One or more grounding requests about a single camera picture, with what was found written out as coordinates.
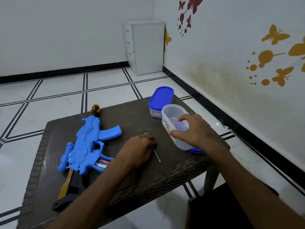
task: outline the floor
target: floor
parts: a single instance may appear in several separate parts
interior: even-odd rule
[[[305,214],[305,191],[297,190],[293,181],[288,182],[171,78],[163,72],[136,76],[126,68],[0,85],[0,229],[17,225],[48,121],[88,111],[95,103],[107,107],[151,96],[160,86],[172,87],[175,95],[223,135],[246,169],[273,187],[297,213]],[[204,178],[205,173],[101,228],[184,228],[187,201],[203,194]],[[220,175],[215,187],[223,183]]]

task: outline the person's left hand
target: person's left hand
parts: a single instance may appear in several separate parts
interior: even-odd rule
[[[132,168],[139,167],[146,162],[151,154],[151,146],[157,142],[149,133],[130,138],[125,142],[116,157],[124,159]]]

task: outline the screwdriver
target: screwdriver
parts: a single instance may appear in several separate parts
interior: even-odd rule
[[[153,151],[155,152],[155,155],[157,156],[159,162],[161,162],[160,159],[159,159],[159,157],[158,157],[158,155],[157,155],[157,153],[156,153],[156,151],[155,151],[155,149],[154,149],[153,147],[152,147],[152,149],[153,149]]]

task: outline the table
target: table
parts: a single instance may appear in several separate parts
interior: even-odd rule
[[[128,174],[105,214],[101,216],[99,227],[162,196],[205,171],[208,171],[204,183],[205,191],[213,189],[218,177],[219,171],[207,155],[196,155],[175,146],[161,119],[150,116],[149,99],[150,97],[147,97],[101,109],[101,130],[116,125],[122,130],[121,137],[104,142],[104,155],[115,157],[126,140],[141,134],[140,130],[146,130],[154,135],[158,142],[156,152],[161,163],[152,153],[146,164]],[[194,114],[193,110],[176,96],[173,97],[172,103],[181,105],[190,114]],[[89,115],[90,113],[86,112],[47,123],[24,195],[18,229],[45,228],[58,215],[52,211],[51,206],[58,198],[68,171],[60,173],[56,168],[66,144],[76,140],[76,132],[84,125],[81,119]],[[99,174],[91,170],[83,177],[84,182],[90,185]]]

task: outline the white wall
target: white wall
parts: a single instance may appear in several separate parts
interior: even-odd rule
[[[123,20],[153,0],[0,0],[0,76],[127,61]]]
[[[185,13],[179,30],[189,0],[184,1],[179,11],[179,0],[154,0],[154,17],[166,22],[172,39],[164,66],[305,171],[305,0],[203,0],[195,14]],[[262,42],[272,24],[290,37],[275,45]],[[301,55],[290,56],[296,44]],[[265,50],[285,54],[263,68],[246,69],[258,66]],[[272,81],[277,69],[292,66],[284,87]],[[261,84],[264,79],[268,86]]]

